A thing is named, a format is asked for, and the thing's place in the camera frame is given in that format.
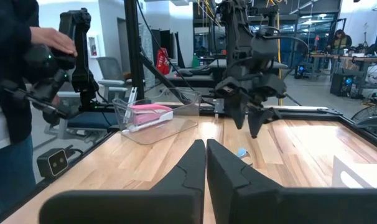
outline green object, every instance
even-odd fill
[[[200,59],[196,55],[193,56],[193,62],[191,64],[192,68],[197,68],[200,66]]]

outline pink stapler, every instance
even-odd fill
[[[142,130],[164,121],[170,121],[174,117],[172,108],[167,106],[148,104],[130,106],[133,113],[133,125],[128,128],[130,132]]]

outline metal pole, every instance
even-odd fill
[[[137,100],[144,99],[143,72],[140,61],[139,22],[136,0],[125,0],[126,33],[128,35],[132,86],[137,87]]]

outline robot workstation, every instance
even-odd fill
[[[377,171],[368,168],[377,166],[377,134],[329,108],[263,106],[287,96],[283,78],[271,72],[277,39],[290,38],[274,27],[270,12],[278,8],[217,5],[226,68],[215,99],[205,101],[176,88],[143,54],[136,4],[124,1],[129,100],[95,100],[86,9],[60,15],[59,31],[75,41],[77,58],[35,45],[25,60],[43,79],[28,91],[4,80],[17,103],[31,101],[48,121],[76,116],[51,103],[70,83],[79,114],[112,114],[114,122],[85,152],[69,146],[39,156],[45,179],[0,223],[377,223]],[[248,10],[270,16],[268,28],[251,32]],[[165,85],[159,96],[144,96],[143,65]]]

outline wooden table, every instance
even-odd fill
[[[246,149],[253,167],[286,187],[329,187],[334,156],[377,164],[377,148],[342,124],[280,120],[264,125],[252,139],[248,125],[232,119],[200,117],[198,126],[151,145],[116,133],[3,223],[37,223],[42,204],[73,189],[149,189],[176,165],[196,139],[216,139],[234,153]],[[215,223],[205,186],[204,223]]]

